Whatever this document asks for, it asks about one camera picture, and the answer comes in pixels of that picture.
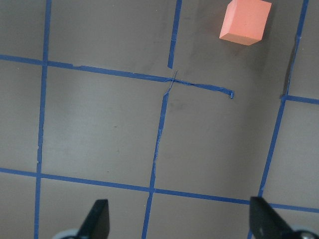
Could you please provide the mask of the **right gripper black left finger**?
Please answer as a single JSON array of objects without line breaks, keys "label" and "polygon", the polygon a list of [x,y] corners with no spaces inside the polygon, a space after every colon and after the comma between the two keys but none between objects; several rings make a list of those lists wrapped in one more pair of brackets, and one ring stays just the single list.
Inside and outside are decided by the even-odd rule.
[{"label": "right gripper black left finger", "polygon": [[107,239],[110,232],[109,204],[107,199],[96,200],[81,225],[78,239]]}]

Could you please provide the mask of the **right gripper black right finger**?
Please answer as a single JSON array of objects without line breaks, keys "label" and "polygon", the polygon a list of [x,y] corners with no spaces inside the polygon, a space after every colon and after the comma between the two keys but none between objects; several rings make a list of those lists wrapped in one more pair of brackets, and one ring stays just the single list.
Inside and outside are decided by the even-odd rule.
[{"label": "right gripper black right finger", "polygon": [[250,231],[256,239],[288,239],[294,233],[262,197],[250,198]]}]

